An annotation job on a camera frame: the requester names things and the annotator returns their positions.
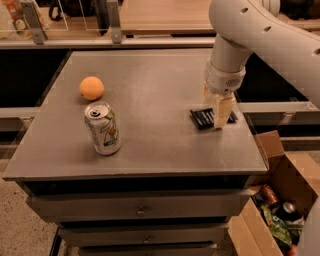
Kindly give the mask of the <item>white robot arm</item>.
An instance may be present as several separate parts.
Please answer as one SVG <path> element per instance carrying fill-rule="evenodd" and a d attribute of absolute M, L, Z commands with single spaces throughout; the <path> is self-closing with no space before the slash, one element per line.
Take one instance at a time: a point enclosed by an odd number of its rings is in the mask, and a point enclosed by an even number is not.
<path fill-rule="evenodd" d="M 205 69 L 209 90 L 231 98 L 258 55 L 313 104 L 320 105 L 320 37 L 278 20 L 260 0 L 212 0 L 217 36 Z"/>

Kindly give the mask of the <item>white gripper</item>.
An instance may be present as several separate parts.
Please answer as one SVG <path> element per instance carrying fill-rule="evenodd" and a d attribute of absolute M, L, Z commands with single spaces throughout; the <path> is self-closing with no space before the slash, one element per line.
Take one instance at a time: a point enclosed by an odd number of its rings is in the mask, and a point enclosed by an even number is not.
<path fill-rule="evenodd" d="M 214 67 L 210 61 L 207 62 L 204 71 L 203 103 L 214 108 L 216 128 L 221 128 L 227 123 L 235 102 L 232 92 L 240 88 L 245 74 L 245 69 L 238 72 L 226 72 Z"/>

